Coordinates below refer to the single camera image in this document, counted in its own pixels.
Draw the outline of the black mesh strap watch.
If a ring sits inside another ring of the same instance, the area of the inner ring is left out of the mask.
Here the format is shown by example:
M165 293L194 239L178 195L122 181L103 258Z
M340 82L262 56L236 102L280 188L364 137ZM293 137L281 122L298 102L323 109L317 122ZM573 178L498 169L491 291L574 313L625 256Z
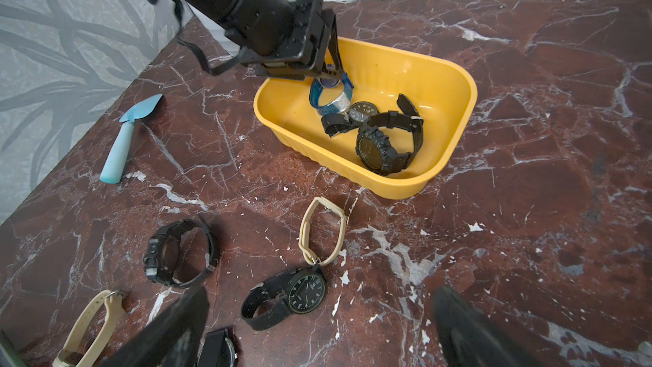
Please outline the black mesh strap watch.
M255 285L241 307L241 318L254 331L270 329L292 314L309 314L324 300L322 268L288 269Z

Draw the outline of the translucent blue watch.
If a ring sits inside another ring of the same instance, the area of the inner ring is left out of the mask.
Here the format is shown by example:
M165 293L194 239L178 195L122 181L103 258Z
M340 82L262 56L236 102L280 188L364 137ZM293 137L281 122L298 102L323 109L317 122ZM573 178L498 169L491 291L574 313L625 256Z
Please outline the translucent blue watch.
M354 86L346 72L335 82L322 78L312 80L309 103L320 116L346 112L350 106Z

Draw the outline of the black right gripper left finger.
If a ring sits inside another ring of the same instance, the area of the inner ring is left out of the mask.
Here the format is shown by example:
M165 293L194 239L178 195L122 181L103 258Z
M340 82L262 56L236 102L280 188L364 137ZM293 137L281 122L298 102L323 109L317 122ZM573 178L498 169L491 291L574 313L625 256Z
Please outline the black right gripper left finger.
M189 289L101 365L195 366L209 307L204 287Z

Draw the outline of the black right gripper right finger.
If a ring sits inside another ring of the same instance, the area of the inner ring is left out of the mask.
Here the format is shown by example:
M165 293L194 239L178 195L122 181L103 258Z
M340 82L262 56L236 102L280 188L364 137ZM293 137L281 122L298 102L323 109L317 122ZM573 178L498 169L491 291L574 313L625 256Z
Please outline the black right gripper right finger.
M449 366L541 365L449 286L436 290L433 313Z

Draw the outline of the rugged black digital watch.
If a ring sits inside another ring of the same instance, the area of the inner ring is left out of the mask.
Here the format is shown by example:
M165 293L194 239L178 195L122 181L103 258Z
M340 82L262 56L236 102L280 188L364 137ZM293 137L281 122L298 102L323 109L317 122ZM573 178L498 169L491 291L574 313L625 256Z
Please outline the rugged black digital watch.
M181 263L181 239L193 229L200 229L205 237L205 268L195 278L179 281L175 279L175 273ZM188 289L206 280L216 270L218 262L217 237L205 219L199 216L197 219L181 219L160 227L149 238L144 253L144 273L150 282L176 289Z

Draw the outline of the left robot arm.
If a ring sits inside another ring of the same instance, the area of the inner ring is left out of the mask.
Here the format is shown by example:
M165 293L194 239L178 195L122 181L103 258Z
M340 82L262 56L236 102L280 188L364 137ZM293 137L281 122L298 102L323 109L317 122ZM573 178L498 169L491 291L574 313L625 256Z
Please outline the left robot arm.
M158 0L147 0L155 4ZM336 14L324 0L173 0L183 18L183 4L197 8L220 25L239 52L222 64L210 65L195 44L176 35L178 43L198 59L202 70L219 76L234 66L255 66L267 78L302 81L307 77L344 80Z

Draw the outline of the yellow plastic storage box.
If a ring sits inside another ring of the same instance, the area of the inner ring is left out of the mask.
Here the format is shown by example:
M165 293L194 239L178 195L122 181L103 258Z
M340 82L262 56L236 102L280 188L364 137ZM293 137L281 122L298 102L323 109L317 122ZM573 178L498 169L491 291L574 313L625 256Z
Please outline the yellow plastic storage box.
M376 195L421 192L447 164L477 102L453 62L348 38L340 85L265 81L257 118L285 145Z

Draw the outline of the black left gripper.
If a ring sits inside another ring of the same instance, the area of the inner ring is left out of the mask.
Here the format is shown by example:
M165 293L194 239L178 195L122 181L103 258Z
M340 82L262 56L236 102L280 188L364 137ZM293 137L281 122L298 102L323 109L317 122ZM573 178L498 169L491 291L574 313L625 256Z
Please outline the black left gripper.
M226 37L240 50L232 59L211 66L210 73L217 76L237 65L255 65L258 74L270 78L341 80L334 11L324 8L324 0L296 0L290 10L290 15L278 18L263 10L253 20L226 29Z

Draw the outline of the light blue garden trowel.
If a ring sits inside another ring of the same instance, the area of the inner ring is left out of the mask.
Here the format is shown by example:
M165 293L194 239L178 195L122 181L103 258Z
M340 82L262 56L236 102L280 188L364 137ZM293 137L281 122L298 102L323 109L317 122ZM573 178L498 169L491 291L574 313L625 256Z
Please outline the light blue garden trowel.
M101 182L115 185L121 181L122 173L127 162L127 155L131 147L135 123L137 120L144 119L152 114L162 98L162 93L153 95L133 105L122 116L120 119L120 124L122 125L119 134L110 149L103 170L100 173L99 180Z

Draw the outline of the black round dial watch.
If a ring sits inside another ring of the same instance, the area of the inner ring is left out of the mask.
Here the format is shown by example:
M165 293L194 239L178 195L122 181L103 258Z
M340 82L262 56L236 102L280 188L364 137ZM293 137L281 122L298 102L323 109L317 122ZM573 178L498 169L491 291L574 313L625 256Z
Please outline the black round dial watch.
M367 101L353 104L348 111L333 113L321 118L324 132L329 137L346 134L365 124L370 117L380 113L378 107Z

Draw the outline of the cream strap watch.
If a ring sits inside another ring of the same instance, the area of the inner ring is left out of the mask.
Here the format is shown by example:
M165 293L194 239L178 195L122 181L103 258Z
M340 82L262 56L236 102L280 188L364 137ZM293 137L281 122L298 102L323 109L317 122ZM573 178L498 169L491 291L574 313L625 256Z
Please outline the cream strap watch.
M318 213L318 210L322 208L327 212L338 217L338 226L339 230L327 231L326 223L317 222L317 231L318 231L318 242L326 241L327 236L337 235L336 243L334 243L333 251L327 257L323 257L312 248L312 235L313 235L313 225L314 225L314 216ZM301 227L299 231L298 247L302 252L302 256L306 263L310 266L320 265L326 266L339 257L346 256L345 248L345 239L346 239L346 228L349 223L349 217L346 215L343 208L334 204L331 200L323 196L314 197L309 207L305 211Z

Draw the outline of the chunky black sport watch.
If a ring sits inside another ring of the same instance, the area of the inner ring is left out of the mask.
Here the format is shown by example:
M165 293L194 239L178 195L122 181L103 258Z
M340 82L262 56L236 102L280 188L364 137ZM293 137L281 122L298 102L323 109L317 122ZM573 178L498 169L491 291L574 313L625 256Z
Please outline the chunky black sport watch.
M399 110L371 116L358 130L356 153L363 166L380 176L389 176L407 169L424 144L424 118L403 93L397 97ZM399 151L389 134L399 129L412 136L413 150Z

